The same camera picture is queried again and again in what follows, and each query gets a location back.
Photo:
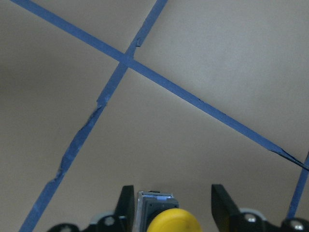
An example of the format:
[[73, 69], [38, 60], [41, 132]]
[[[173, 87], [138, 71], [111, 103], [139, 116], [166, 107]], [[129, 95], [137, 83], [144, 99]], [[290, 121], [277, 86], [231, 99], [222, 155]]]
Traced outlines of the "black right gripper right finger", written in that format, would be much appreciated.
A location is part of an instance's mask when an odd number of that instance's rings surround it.
[[224, 186], [211, 186], [211, 214], [220, 232], [307, 232], [309, 222], [302, 218], [284, 219], [280, 226], [268, 222], [258, 211], [238, 208]]

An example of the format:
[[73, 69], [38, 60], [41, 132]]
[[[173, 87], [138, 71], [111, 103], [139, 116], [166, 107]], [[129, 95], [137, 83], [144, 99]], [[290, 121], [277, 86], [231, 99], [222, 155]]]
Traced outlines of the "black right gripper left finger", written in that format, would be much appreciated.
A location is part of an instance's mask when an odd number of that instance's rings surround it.
[[131, 232], [135, 215], [134, 187], [123, 186], [112, 213], [95, 217], [84, 232]]

